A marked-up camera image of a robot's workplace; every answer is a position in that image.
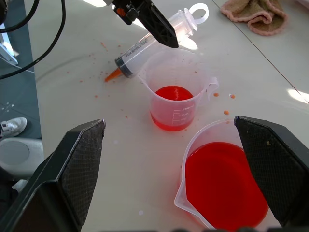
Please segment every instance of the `pink towel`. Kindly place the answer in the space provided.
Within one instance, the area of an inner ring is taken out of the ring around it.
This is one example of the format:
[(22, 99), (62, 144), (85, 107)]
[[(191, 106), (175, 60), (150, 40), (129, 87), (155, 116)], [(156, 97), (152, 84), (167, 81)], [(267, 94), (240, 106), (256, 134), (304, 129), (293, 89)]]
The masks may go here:
[(286, 26), (287, 14), (278, 0), (229, 0), (221, 12), (232, 22), (246, 22), (259, 35), (275, 35)]

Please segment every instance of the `white stool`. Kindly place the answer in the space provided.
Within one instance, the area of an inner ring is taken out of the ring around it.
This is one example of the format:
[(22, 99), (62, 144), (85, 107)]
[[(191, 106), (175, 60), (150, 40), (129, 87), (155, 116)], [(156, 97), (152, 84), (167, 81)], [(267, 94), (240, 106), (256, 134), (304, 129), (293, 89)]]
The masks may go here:
[(30, 179), (43, 161), (42, 140), (7, 138), (0, 141), (0, 166), (15, 179)]

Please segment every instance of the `syringe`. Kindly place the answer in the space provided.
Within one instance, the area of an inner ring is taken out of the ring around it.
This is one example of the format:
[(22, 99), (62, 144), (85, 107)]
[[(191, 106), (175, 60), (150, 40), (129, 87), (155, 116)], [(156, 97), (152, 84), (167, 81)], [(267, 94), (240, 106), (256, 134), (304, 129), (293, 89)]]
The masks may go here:
[[(200, 9), (205, 10), (205, 15), (202, 18), (194, 19), (192, 13)], [(189, 10), (185, 8), (184, 12), (179, 10), (173, 15), (169, 22), (175, 29), (178, 42), (193, 35), (193, 29), (197, 30), (197, 25), (205, 22), (208, 16), (208, 7), (203, 3), (195, 4)], [(129, 78), (134, 77), (150, 56), (165, 48), (164, 45), (160, 44), (148, 33), (129, 50), (115, 59), (118, 69), (108, 76), (105, 81), (115, 79), (121, 74)]]

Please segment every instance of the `black syringe holder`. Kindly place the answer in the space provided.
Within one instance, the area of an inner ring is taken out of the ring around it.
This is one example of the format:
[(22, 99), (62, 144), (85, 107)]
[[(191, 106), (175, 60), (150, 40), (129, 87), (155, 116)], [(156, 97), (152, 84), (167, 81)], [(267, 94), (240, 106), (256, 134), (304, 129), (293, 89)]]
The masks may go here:
[(138, 18), (159, 43), (178, 47), (175, 29), (151, 0), (114, 0), (112, 3), (114, 11), (126, 24), (131, 25)]
[(309, 150), (282, 125), (243, 116), (234, 125), (275, 218), (286, 227), (309, 226)]

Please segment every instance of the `beaker handle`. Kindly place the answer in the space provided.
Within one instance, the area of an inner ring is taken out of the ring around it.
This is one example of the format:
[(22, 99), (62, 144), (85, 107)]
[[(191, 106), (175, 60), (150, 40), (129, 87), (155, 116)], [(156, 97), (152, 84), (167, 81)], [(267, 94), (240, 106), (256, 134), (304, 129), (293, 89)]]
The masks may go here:
[(219, 82), (218, 82), (217, 78), (216, 77), (210, 78), (210, 81), (209, 81), (208, 86), (206, 88), (206, 93), (207, 93), (208, 100), (211, 99), (211, 95), (218, 88), (219, 88)]
[(205, 11), (205, 14), (203, 17), (199, 18), (199, 19), (195, 19), (195, 23), (196, 24), (201, 24), (203, 22), (206, 21), (206, 19), (208, 18), (209, 16), (209, 10), (208, 10), (208, 7), (206, 4), (203, 4), (203, 3), (197, 3), (193, 6), (191, 6), (191, 8), (189, 9), (189, 12), (190, 14), (193, 14), (194, 11), (197, 11), (197, 10), (204, 10)]

